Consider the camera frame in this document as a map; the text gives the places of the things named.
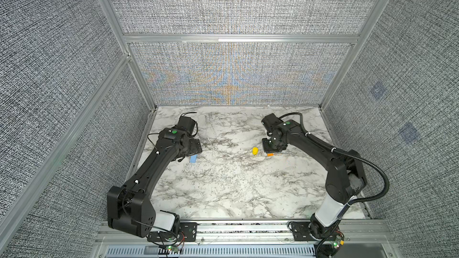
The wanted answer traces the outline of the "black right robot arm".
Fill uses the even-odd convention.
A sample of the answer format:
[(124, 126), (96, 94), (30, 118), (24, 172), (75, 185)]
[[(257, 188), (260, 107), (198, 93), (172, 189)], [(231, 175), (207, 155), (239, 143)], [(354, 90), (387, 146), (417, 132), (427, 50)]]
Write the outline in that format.
[(330, 144), (303, 131), (301, 124), (294, 120), (283, 121), (275, 114), (262, 119), (267, 138), (262, 140), (264, 152), (277, 154), (294, 146), (314, 160), (326, 171), (326, 196), (317, 211), (310, 218), (310, 235), (321, 240), (337, 229), (339, 221), (349, 209), (349, 202), (356, 199), (366, 186), (367, 180), (363, 163), (357, 158), (358, 152), (339, 154)]

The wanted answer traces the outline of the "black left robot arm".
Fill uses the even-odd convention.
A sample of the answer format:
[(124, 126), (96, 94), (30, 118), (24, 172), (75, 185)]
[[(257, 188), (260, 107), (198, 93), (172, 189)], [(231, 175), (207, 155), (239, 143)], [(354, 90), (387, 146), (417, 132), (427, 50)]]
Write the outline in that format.
[(182, 161), (202, 152), (195, 126), (176, 125), (158, 135), (153, 151), (123, 186), (113, 186), (107, 194), (108, 226), (144, 238), (151, 231), (176, 237), (178, 215), (158, 213), (151, 196), (159, 178), (172, 161)]

